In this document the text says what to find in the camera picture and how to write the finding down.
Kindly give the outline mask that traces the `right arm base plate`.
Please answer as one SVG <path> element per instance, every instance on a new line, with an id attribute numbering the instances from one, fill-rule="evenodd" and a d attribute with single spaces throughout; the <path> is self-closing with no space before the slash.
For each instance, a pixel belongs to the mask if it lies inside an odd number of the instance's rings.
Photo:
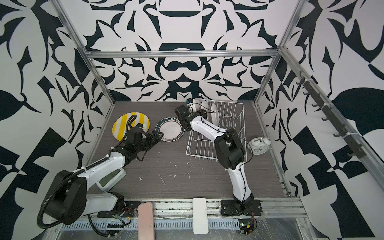
<path id="1" fill-rule="evenodd" d="M 224 217 L 230 216 L 261 216 L 263 208 L 259 200 L 249 199 L 244 203 L 235 200 L 221 200 L 220 213 Z"/>

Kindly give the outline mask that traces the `green rimmed white plate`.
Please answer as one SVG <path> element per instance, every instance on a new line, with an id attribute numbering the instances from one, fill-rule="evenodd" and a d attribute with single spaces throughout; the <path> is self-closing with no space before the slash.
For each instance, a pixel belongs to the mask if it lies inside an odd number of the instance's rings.
<path id="1" fill-rule="evenodd" d="M 160 120 L 156 125 L 156 131 L 163 133 L 162 141 L 174 142 L 179 140 L 185 133 L 179 118 L 168 117 Z"/>

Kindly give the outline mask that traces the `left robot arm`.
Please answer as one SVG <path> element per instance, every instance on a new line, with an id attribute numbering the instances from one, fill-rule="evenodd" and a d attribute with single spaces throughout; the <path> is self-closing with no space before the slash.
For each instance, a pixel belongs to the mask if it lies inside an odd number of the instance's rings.
<path id="1" fill-rule="evenodd" d="M 122 195 L 115 192 L 88 194 L 88 190 L 137 159 L 138 153 L 149 151 L 161 142 L 163 136 L 162 132 L 145 133 L 141 128 L 133 127 L 104 158 L 74 172 L 59 172 L 41 204 L 37 215 L 38 227 L 48 229 L 58 224 L 70 225 L 82 216 L 98 212 L 121 215 L 125 207 Z"/>

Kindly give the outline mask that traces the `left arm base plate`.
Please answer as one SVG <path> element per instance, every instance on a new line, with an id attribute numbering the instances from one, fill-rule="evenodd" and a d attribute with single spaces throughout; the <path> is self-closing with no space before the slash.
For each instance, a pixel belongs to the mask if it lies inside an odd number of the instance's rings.
<path id="1" fill-rule="evenodd" d="M 141 204 L 141 201 L 120 201 L 111 211 L 98 212 L 98 218 L 112 218 L 115 215 L 120 217 L 135 217 L 137 215 L 137 208 Z"/>

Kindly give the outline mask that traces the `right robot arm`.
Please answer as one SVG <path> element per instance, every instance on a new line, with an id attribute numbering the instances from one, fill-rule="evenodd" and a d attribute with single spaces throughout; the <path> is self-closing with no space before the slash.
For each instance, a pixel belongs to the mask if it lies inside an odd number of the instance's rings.
<path id="1" fill-rule="evenodd" d="M 200 133 L 214 143 L 217 159 L 229 173 L 234 200 L 243 208 L 251 205 L 254 195 L 245 174 L 246 149 L 237 131 L 210 123 L 200 113 L 190 112 L 186 105 L 177 107 L 175 113 L 185 130 Z"/>

